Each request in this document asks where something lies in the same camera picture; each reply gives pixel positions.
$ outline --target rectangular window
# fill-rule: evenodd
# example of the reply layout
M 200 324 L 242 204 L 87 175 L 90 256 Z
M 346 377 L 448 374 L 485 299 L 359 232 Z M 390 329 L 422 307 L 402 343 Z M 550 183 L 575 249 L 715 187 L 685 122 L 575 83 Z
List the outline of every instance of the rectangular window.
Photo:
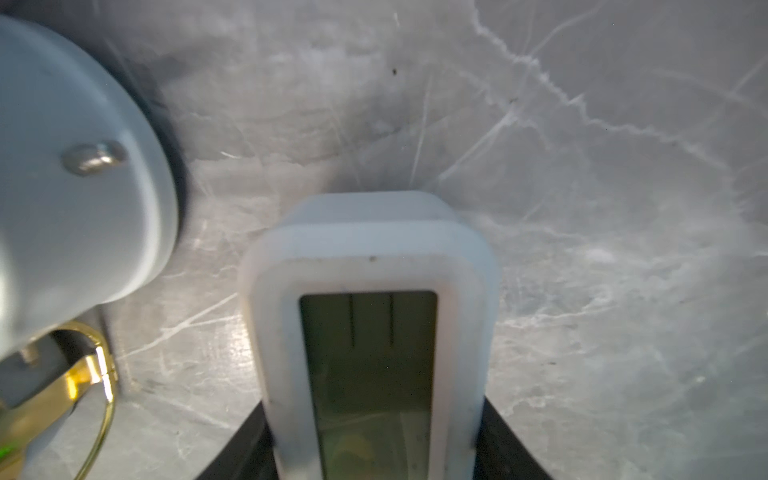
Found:
M 437 295 L 305 295 L 325 480 L 426 480 Z

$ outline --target green light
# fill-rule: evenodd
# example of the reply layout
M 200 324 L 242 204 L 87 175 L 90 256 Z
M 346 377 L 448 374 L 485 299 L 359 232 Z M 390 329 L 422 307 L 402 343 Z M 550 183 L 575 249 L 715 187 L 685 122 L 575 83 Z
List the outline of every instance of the green light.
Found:
M 0 447 L 0 462 L 5 460 L 5 457 L 9 456 L 15 451 L 16 451 L 16 447 L 14 447 L 13 445 L 6 445 L 4 447 Z

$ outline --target brass ring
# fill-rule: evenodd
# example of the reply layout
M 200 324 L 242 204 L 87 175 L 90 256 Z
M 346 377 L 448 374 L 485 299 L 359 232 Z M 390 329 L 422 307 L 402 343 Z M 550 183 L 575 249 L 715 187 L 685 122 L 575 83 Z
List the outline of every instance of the brass ring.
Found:
M 81 333 L 88 337 L 91 343 L 94 344 L 101 374 L 101 383 L 104 385 L 104 396 L 107 399 L 107 406 L 104 409 L 104 419 L 101 420 L 101 427 L 96 435 L 94 446 L 91 447 L 91 451 L 88 453 L 88 457 L 85 458 L 83 466 L 80 467 L 80 471 L 74 476 L 74 480 L 84 480 L 86 475 L 91 471 L 91 468 L 96 461 L 96 457 L 104 444 L 104 440 L 107 438 L 109 428 L 112 426 L 115 400 L 114 385 L 118 382 L 118 370 L 115 367 L 114 359 L 109 351 L 107 340 L 101 335 L 101 332 L 92 326 L 86 325 L 83 322 L 78 322 L 77 320 L 70 320 L 64 325 L 59 326 L 56 330 L 70 330 L 72 332 Z
M 88 475 L 112 425 L 118 373 L 106 339 L 98 330 L 75 320 L 55 330 L 85 335 L 94 344 L 95 352 L 79 359 L 21 405 L 10 410 L 0 409 L 0 480 L 15 480 L 20 476 L 28 443 L 72 409 L 92 385 L 104 386 L 107 405 L 96 441 L 74 480 L 84 480 Z

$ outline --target curved gold wire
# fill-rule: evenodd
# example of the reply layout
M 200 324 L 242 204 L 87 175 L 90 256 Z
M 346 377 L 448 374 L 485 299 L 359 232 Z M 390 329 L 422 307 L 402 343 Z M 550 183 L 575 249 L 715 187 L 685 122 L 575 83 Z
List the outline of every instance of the curved gold wire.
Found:
M 59 326 L 56 330 L 69 330 L 72 332 L 81 333 L 88 337 L 91 343 L 96 347 L 96 357 L 98 359 L 99 373 L 101 374 L 101 383 L 104 385 L 104 395 L 107 398 L 107 407 L 104 410 L 104 419 L 101 421 L 101 427 L 96 435 L 96 441 L 94 442 L 91 451 L 88 453 L 83 466 L 80 467 L 80 471 L 74 477 L 74 480 L 84 480 L 86 475 L 91 471 L 98 453 L 101 451 L 101 447 L 104 444 L 104 440 L 107 438 L 109 428 L 112 426 L 112 419 L 114 417 L 114 385 L 118 381 L 118 371 L 115 367 L 114 360 L 107 340 L 101 335 L 101 332 L 86 325 L 83 322 L 77 320 L 71 320 L 64 325 Z

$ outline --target grey marble surface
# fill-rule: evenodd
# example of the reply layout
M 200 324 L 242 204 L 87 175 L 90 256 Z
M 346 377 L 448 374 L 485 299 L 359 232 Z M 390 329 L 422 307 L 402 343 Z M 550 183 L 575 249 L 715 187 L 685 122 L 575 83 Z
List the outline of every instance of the grey marble surface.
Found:
M 105 308 L 92 478 L 192 479 L 260 398 L 243 251 L 326 191 L 421 189 L 503 266 L 488 396 L 560 480 L 768 471 L 768 3 L 22 0 L 173 131 L 177 251 Z M 27 478 L 84 457 L 89 398 Z

